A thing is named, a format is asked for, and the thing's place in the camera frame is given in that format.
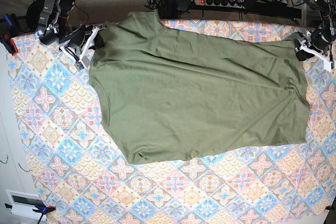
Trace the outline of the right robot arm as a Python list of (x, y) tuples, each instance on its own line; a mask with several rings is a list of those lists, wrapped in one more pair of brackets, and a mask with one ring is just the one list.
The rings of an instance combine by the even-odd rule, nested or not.
[(72, 27), (69, 12), (76, 0), (34, 0), (26, 13), (26, 23), (37, 39), (46, 46), (56, 43), (60, 51), (79, 58), (88, 49), (104, 46), (100, 27), (80, 24)]

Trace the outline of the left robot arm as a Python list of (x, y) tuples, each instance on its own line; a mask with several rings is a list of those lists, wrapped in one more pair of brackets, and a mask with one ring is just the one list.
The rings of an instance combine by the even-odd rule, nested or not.
[(294, 39), (299, 61), (314, 57), (315, 53), (326, 56), (335, 41), (335, 0), (302, 0), (308, 7), (319, 12), (321, 24), (310, 35)]

